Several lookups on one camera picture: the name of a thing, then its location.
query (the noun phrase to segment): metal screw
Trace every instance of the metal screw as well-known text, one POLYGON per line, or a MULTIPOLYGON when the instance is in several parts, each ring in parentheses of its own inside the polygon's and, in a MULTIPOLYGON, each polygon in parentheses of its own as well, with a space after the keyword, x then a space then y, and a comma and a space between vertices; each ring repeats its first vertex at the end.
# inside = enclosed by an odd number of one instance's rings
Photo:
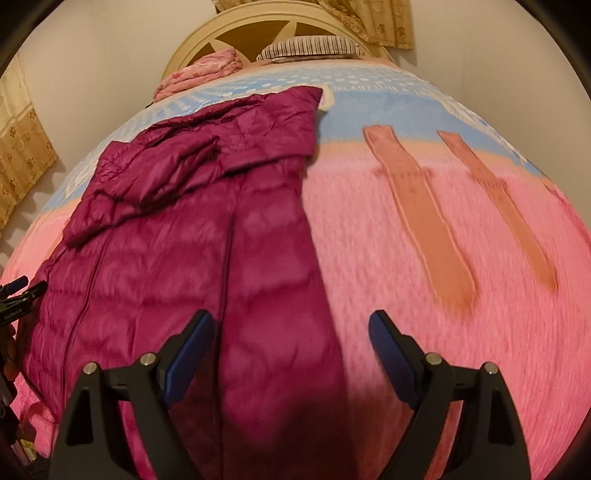
POLYGON ((156 354, 152 353, 152 352, 143 354, 139 359, 139 363, 141 363, 145 367, 152 365, 155 361, 156 361, 156 354))
POLYGON ((437 365, 441 365, 441 362, 443 362, 443 358, 441 358, 441 355, 435 352, 429 352, 427 355, 425 355, 425 360, 429 365, 432 365, 434 367, 436 367, 437 365))
POLYGON ((86 374, 86 375, 92 375, 94 372, 96 372, 96 369, 99 368, 99 366, 96 364, 96 362, 88 362, 84 368, 82 369, 82 371, 86 374))
POLYGON ((499 367, 497 367, 493 362, 487 362, 484 364, 484 371, 489 375, 495 375, 499 372, 499 367))

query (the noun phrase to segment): curtain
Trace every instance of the curtain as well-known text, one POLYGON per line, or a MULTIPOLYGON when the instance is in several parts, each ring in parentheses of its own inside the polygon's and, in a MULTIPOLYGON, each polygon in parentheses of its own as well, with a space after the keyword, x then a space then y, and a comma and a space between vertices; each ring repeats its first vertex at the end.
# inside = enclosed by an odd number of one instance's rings
MULTIPOLYGON (((221 12, 252 0, 215 0, 221 12)), ((410 0, 306 0, 328 13, 370 43, 414 48, 410 0)))
POLYGON ((14 57, 0 78, 0 232, 56 159, 14 57))

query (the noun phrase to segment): magenta down jacket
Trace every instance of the magenta down jacket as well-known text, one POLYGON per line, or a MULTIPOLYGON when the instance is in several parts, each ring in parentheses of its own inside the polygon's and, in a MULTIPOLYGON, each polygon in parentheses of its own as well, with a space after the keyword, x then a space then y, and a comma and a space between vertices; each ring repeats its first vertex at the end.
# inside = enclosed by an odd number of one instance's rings
MULTIPOLYGON (((171 410, 206 480, 357 478, 301 203, 321 95, 253 95, 109 145, 37 274, 49 289, 24 371, 57 419, 85 363, 130 364, 208 309, 217 348, 171 410)), ((131 408, 122 415, 151 479, 131 408)))

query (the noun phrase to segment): pink blanket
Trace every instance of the pink blanket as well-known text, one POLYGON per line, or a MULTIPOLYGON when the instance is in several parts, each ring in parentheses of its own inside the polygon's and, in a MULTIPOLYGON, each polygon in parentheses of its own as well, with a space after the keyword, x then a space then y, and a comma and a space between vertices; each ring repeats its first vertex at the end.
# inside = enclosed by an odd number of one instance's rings
POLYGON ((166 77, 154 92, 154 102, 215 79, 227 77, 242 68, 233 47, 201 57, 198 61, 166 77))

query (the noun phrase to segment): jacket zipper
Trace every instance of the jacket zipper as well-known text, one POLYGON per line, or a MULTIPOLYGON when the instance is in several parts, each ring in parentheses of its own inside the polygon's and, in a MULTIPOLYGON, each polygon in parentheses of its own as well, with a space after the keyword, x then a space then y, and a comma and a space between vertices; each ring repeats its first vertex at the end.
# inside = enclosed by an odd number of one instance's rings
POLYGON ((90 302, 90 294, 92 293, 92 290, 94 289, 94 286, 95 286, 96 274, 98 272, 100 264, 102 263, 103 257, 105 256, 106 248, 109 245, 109 243, 111 242, 111 236, 112 236, 112 234, 109 233, 108 237, 105 239, 105 242, 103 243, 103 245, 100 248, 99 255, 96 259, 94 266, 92 267, 92 272, 90 273, 90 279, 88 281, 88 287, 86 288, 86 295, 84 298, 84 303, 82 304, 82 308, 80 309, 80 313, 78 314, 78 317, 76 317, 76 320, 74 321, 74 325, 70 329, 70 333, 68 335, 68 341, 66 343, 66 350, 64 351, 64 358, 63 358, 63 362, 61 364, 61 404, 62 404, 63 408, 66 408, 66 404, 67 404, 66 365, 67 365, 68 355, 70 353, 70 349, 72 348, 72 344, 74 343, 74 336, 78 330, 78 326, 82 322, 82 319, 84 318, 84 316, 86 314, 86 310, 88 309, 88 304, 90 302))
POLYGON ((234 211, 230 217, 228 224, 228 235, 226 237, 226 251, 224 253, 223 265, 222 265, 222 292, 220 295, 220 306, 218 309, 218 321, 219 321, 219 336, 216 340, 216 360, 214 367, 214 383, 215 383, 215 403, 217 404, 217 410, 213 412, 213 418, 217 420, 218 426, 218 448, 219 448, 219 477, 224 478, 224 451, 223 451, 223 420, 222 420, 222 398, 219 386, 219 360, 220 360, 220 346, 222 343, 222 331, 223 322, 226 316, 226 306, 228 303, 228 277, 230 276, 230 258, 232 256, 232 245, 234 243, 234 232, 236 228, 236 211, 238 209, 240 193, 242 192, 242 186, 244 185, 244 176, 240 180, 240 187, 236 192, 236 203, 234 204, 234 211))

